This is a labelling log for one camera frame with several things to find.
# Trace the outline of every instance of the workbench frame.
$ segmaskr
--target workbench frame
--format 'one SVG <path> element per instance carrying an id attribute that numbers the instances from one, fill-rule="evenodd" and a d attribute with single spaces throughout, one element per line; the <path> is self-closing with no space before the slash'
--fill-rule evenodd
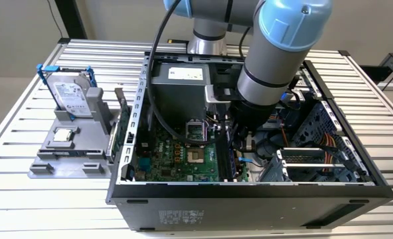
<path id="1" fill-rule="evenodd" d="M 93 65 L 105 100 L 119 108 L 114 89 L 133 103 L 151 43 L 71 40 L 58 44 L 45 65 Z M 184 44 L 160 51 L 184 53 Z M 238 46 L 228 54 L 238 56 Z M 344 52 L 312 50 L 314 65 L 390 185 L 393 187 L 393 104 Z M 393 201 L 332 230 L 137 233 L 106 204 L 110 179 L 30 179 L 29 168 L 53 125 L 55 102 L 35 76 L 0 124 L 0 238 L 264 237 L 378 239 L 393 237 Z"/>

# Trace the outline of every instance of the power supply label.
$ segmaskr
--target power supply label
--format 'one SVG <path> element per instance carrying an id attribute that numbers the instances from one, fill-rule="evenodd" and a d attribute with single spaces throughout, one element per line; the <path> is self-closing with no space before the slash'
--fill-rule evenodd
<path id="1" fill-rule="evenodd" d="M 170 79 L 175 80 L 204 80 L 203 68 L 184 68 L 171 67 L 170 68 Z"/>
<path id="2" fill-rule="evenodd" d="M 82 87 L 75 83 L 55 82 L 57 93 L 66 110 L 77 117 L 91 116 L 91 109 L 85 98 Z"/>
<path id="3" fill-rule="evenodd" d="M 162 224 L 202 224 L 204 210 L 159 210 Z"/>

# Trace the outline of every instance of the motherboard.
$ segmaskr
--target motherboard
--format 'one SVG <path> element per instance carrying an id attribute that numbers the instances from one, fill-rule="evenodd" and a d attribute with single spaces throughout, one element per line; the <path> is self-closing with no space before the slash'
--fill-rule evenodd
<path id="1" fill-rule="evenodd" d="M 188 138 L 215 138 L 214 129 L 188 128 Z M 188 145 L 180 142 L 163 127 L 156 129 L 155 147 L 147 157 L 139 158 L 138 181 L 219 182 L 216 145 Z M 247 172 L 239 177 L 248 180 Z"/>

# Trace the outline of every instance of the metal case frame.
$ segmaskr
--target metal case frame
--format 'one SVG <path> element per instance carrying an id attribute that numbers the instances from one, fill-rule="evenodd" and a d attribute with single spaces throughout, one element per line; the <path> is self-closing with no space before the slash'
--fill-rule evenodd
<path id="1" fill-rule="evenodd" d="M 158 53 L 156 57 L 192 62 L 240 62 L 238 57 Z M 134 148 L 147 86 L 147 61 L 130 120 L 127 140 L 109 189 L 107 202 L 117 204 L 133 230 L 268 230 L 334 228 L 393 199 L 393 191 L 356 137 L 331 92 L 310 61 L 306 68 L 331 106 L 376 185 L 323 186 L 240 182 L 126 182 L 134 173 Z"/>

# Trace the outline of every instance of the white wall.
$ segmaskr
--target white wall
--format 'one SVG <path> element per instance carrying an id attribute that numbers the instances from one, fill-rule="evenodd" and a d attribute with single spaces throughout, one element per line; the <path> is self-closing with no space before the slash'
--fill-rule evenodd
<path id="1" fill-rule="evenodd" d="M 55 1 L 51 3 L 67 35 Z M 59 39 L 46 0 L 0 0 L 0 77 L 31 77 Z"/>
<path id="2" fill-rule="evenodd" d="M 162 0 L 78 0 L 87 30 L 101 40 L 151 42 L 163 20 Z M 190 39 L 192 21 L 172 16 L 163 40 Z M 240 34 L 227 41 L 238 44 Z M 336 0 L 334 14 L 316 49 L 348 50 L 360 64 L 379 64 L 393 52 L 393 0 Z"/>

